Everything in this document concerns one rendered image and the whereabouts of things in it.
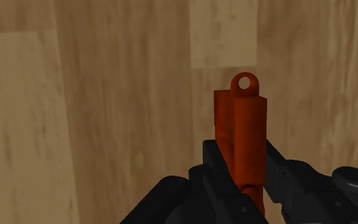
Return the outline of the red block with ring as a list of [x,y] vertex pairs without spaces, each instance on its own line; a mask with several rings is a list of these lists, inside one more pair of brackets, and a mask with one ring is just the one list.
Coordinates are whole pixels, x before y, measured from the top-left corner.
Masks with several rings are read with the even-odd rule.
[[238,73],[230,89],[214,91],[215,138],[234,183],[265,215],[267,100],[259,95],[259,81]]

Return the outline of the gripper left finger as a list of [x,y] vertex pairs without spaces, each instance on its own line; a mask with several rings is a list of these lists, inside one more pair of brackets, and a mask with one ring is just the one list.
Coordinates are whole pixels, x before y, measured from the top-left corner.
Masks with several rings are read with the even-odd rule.
[[268,224],[232,180],[215,140],[202,144],[203,164],[188,178],[166,176],[120,224]]

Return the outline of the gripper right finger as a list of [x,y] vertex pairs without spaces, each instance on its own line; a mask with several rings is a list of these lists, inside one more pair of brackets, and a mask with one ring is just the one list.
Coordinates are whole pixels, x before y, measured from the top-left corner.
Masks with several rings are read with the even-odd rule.
[[358,224],[358,168],[342,166],[326,176],[267,142],[264,188],[281,204],[286,224]]

